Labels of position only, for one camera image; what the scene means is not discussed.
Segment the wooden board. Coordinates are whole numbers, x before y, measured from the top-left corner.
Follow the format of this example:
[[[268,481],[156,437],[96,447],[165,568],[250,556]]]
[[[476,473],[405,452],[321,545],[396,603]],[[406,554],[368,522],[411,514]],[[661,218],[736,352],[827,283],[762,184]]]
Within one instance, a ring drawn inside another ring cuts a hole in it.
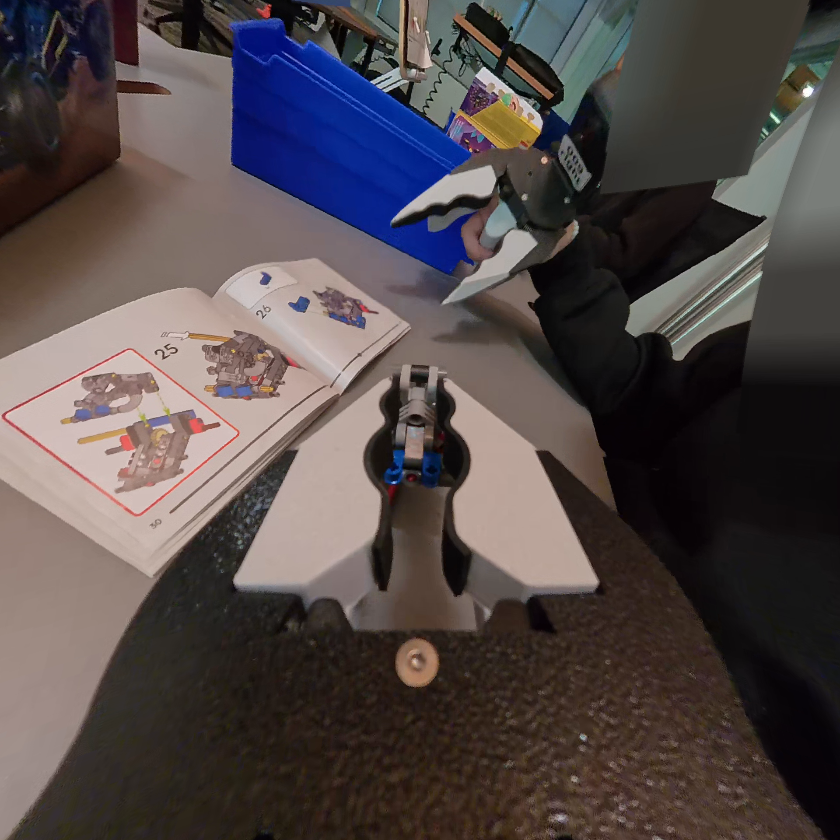
[[[428,1],[400,1],[398,68],[406,81],[424,81],[433,64],[427,14]]]

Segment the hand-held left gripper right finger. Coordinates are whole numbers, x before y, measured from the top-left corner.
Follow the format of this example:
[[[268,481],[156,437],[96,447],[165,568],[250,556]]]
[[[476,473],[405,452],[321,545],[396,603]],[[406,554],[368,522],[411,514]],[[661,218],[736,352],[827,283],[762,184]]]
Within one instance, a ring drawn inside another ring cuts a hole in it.
[[[537,449],[467,392],[444,392],[447,444],[462,466],[446,498],[444,573],[477,625],[499,604],[592,595],[600,581]]]

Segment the stacked blue plastic bins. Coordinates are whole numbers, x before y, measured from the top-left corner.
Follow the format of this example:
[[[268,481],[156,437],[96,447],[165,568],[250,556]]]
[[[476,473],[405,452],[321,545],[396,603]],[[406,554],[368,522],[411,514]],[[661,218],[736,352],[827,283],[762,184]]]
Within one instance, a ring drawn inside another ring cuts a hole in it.
[[[466,149],[279,19],[232,30],[232,165],[444,273],[466,259],[456,226],[391,227]]]

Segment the person's right hand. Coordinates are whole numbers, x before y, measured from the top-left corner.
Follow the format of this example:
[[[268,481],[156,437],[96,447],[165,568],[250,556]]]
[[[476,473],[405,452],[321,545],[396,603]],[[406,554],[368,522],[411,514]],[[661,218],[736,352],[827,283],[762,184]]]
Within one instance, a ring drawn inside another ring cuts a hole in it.
[[[467,259],[474,265],[494,256],[494,249],[487,248],[480,243],[488,215],[486,213],[473,213],[469,216],[461,228],[461,237],[465,247]]]

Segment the person's right forearm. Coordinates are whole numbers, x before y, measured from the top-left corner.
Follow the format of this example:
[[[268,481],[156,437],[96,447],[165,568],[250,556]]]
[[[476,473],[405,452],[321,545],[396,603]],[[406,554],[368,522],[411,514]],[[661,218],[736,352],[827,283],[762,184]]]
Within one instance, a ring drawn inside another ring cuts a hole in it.
[[[591,415],[674,408],[679,374],[672,353],[663,338],[627,330],[627,294],[610,270],[595,266],[586,231],[528,273],[542,333]]]

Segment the grey and blue lego model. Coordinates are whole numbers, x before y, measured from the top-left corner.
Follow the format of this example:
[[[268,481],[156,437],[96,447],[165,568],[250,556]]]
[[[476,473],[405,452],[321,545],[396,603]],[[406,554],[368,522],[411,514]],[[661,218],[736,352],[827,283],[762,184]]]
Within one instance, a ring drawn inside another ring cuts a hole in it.
[[[447,374],[434,365],[405,364],[399,374],[399,406],[392,432],[392,461],[383,475],[390,507],[402,486],[453,488],[463,466],[455,440],[438,416]]]

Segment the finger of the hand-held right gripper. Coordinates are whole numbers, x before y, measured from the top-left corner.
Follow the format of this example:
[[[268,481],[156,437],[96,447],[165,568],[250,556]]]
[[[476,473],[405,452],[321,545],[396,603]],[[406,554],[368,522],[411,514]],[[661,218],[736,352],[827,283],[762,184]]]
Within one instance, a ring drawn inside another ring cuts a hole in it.
[[[464,164],[405,205],[392,218],[391,227],[402,228],[426,222],[431,233],[443,231],[459,218],[475,215],[488,207],[507,170],[507,163],[470,167]]]
[[[482,261],[442,301],[442,306],[465,301],[491,290],[533,266],[548,261],[560,244],[560,232],[531,232],[515,228],[500,241],[494,255]]]

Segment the lego set cardboard box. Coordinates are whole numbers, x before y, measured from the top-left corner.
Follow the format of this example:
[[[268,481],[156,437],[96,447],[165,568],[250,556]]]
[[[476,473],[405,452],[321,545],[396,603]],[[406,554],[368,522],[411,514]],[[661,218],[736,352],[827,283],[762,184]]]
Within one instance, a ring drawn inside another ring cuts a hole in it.
[[[120,156],[113,2],[1,2],[1,233]]]

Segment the open lego instruction booklet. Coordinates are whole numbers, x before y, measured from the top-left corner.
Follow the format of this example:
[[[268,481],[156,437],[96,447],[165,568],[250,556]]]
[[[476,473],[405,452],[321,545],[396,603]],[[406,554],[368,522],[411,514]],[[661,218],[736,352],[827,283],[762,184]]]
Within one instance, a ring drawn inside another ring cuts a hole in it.
[[[133,301],[2,359],[2,479],[154,577],[410,328],[318,259]]]

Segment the background desk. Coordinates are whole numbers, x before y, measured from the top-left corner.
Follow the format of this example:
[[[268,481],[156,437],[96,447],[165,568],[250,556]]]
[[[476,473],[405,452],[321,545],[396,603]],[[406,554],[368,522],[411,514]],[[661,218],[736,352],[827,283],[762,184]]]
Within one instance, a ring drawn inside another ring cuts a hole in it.
[[[469,3],[465,12],[453,18],[455,42],[451,56],[463,67],[487,68],[497,77],[507,70],[514,81],[532,91],[543,107],[558,106],[564,100],[564,84],[547,61],[514,41],[512,31],[497,10]]]

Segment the purple toy box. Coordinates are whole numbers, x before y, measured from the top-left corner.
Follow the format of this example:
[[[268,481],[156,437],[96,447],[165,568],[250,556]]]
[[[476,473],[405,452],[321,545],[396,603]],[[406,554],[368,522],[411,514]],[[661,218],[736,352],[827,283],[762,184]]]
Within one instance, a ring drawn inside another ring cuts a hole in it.
[[[459,109],[450,113],[446,135],[472,154],[504,146],[506,118],[498,86],[487,68],[479,69]]]

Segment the yellow toy box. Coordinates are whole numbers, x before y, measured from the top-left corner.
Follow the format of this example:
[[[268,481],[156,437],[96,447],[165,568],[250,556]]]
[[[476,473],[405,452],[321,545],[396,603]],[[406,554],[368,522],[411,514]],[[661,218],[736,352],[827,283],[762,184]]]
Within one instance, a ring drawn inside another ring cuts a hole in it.
[[[499,150],[530,148],[543,129],[542,117],[513,94],[505,94],[470,114],[469,121]]]

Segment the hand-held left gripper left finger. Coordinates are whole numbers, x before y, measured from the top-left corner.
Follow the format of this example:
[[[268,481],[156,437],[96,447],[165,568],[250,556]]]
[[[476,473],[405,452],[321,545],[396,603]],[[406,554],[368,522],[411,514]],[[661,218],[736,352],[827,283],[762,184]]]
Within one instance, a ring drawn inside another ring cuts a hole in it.
[[[327,599],[347,617],[392,574],[389,500],[371,477],[368,447],[385,426],[381,381],[297,448],[285,479],[234,575],[245,594]]]

